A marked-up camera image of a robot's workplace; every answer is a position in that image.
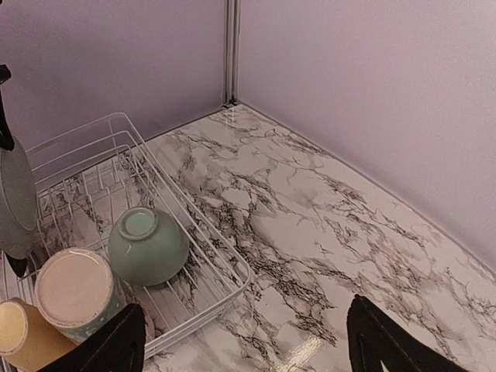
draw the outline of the metal corner post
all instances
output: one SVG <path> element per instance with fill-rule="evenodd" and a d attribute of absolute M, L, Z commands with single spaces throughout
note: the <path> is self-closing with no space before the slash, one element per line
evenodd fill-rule
<path fill-rule="evenodd" d="M 235 105 L 238 100 L 238 54 L 241 0 L 226 0 L 224 29 L 224 105 Z"/>

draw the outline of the gray marble veining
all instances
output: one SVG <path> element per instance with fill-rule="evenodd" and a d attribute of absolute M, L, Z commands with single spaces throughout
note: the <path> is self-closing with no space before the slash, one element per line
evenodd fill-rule
<path fill-rule="evenodd" d="M 468 370 L 496 363 L 493 274 L 325 151 L 242 105 L 148 145 L 254 279 L 224 319 L 148 360 L 146 371 L 349 371 L 346 313 L 355 294 Z M 73 181 L 70 195 L 88 229 L 67 226 L 64 239 L 84 245 L 97 234 L 89 227 L 105 235 L 111 218 Z M 136 182 L 131 198 L 144 193 Z M 64 198 L 42 203 L 47 217 Z M 50 218 L 42 227 L 48 245 L 60 249 Z M 199 306 L 186 277 L 177 285 L 188 306 Z M 156 334 L 164 332 L 153 322 Z"/>

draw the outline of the bowl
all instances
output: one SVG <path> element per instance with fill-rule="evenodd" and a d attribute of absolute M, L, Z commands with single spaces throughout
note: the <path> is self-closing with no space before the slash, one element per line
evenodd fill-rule
<path fill-rule="evenodd" d="M 112 270 L 132 285 L 164 283 L 188 260 L 188 238 L 172 216 L 156 208 L 124 212 L 108 241 Z"/>
<path fill-rule="evenodd" d="M 107 260 L 82 248 L 61 250 L 43 265 L 34 297 L 41 315 L 76 343 L 84 342 L 126 306 Z"/>

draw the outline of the black handle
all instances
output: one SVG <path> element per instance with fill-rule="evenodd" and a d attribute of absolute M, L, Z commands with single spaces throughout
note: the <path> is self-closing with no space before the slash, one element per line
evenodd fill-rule
<path fill-rule="evenodd" d="M 127 305 L 80 346 L 39 372 L 141 372 L 145 338 L 141 306 Z"/>
<path fill-rule="evenodd" d="M 368 298 L 355 295 L 348 310 L 353 372 L 467 372 L 413 338 Z"/>
<path fill-rule="evenodd" d="M 17 277 L 23 277 L 28 268 L 28 260 L 26 258 L 18 260 L 14 257 L 10 257 L 7 253 L 5 255 L 7 256 L 7 261 L 15 275 L 17 275 Z"/>
<path fill-rule="evenodd" d="M 5 83 L 12 77 L 7 65 L 0 65 L 0 85 Z M 7 125 L 7 118 L 5 117 L 5 110 L 3 109 L 2 93 L 0 92 L 0 147 L 7 151 L 14 150 L 14 139 L 10 133 L 9 126 Z"/>

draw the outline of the yellow cup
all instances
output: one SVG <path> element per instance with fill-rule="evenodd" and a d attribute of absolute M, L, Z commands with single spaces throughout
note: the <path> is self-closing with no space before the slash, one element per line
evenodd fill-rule
<path fill-rule="evenodd" d="M 76 345 L 20 298 L 0 304 L 0 356 L 25 372 L 52 363 Z"/>

